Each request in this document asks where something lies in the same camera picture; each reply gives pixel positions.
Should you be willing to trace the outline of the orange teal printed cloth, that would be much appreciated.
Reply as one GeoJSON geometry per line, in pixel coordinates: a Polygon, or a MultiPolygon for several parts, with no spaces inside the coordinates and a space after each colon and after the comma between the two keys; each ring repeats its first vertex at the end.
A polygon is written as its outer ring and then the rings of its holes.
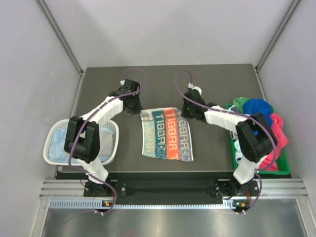
{"type": "Polygon", "coordinates": [[[142,110],[142,155],[163,160],[193,162],[193,146],[188,121],[178,108],[142,110]]]}

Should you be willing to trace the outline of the light blue towel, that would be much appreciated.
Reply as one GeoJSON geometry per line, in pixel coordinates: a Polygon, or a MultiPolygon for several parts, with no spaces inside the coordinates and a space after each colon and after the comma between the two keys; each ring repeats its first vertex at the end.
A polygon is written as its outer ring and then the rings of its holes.
{"type": "Polygon", "coordinates": [[[58,129],[56,131],[52,146],[48,153],[51,161],[60,162],[60,163],[68,163],[69,154],[64,151],[66,133],[67,133],[66,129],[58,129]]]}

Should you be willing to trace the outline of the white grey cloth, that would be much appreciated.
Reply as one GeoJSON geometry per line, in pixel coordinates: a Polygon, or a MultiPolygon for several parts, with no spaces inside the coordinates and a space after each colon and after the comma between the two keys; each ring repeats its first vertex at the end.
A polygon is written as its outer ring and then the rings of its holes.
{"type": "Polygon", "coordinates": [[[113,132],[104,127],[100,130],[100,152],[99,156],[101,160],[107,160],[113,151],[114,134],[113,132]]]}

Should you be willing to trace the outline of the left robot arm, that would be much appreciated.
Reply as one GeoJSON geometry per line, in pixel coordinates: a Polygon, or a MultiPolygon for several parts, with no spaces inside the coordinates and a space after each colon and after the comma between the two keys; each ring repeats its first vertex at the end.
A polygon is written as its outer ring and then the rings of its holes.
{"type": "Polygon", "coordinates": [[[141,112],[139,98],[140,84],[124,79],[117,91],[111,92],[106,99],[91,112],[73,116],[68,121],[64,150],[69,156],[68,165],[75,159],[85,170],[88,181],[85,195],[91,197],[114,196],[116,194],[110,181],[108,171],[99,157],[101,150],[100,130],[114,116],[123,111],[130,115],[141,112]]]}

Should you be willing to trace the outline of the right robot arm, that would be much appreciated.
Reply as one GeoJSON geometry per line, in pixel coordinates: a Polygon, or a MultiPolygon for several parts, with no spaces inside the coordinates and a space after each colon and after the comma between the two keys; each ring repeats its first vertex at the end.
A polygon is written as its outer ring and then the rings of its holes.
{"type": "Polygon", "coordinates": [[[188,87],[183,96],[182,117],[216,125],[237,135],[242,157],[229,181],[230,195],[243,195],[260,164],[277,145],[265,116],[261,113],[235,113],[213,103],[206,104],[201,97],[201,89],[193,85],[188,87]]]}

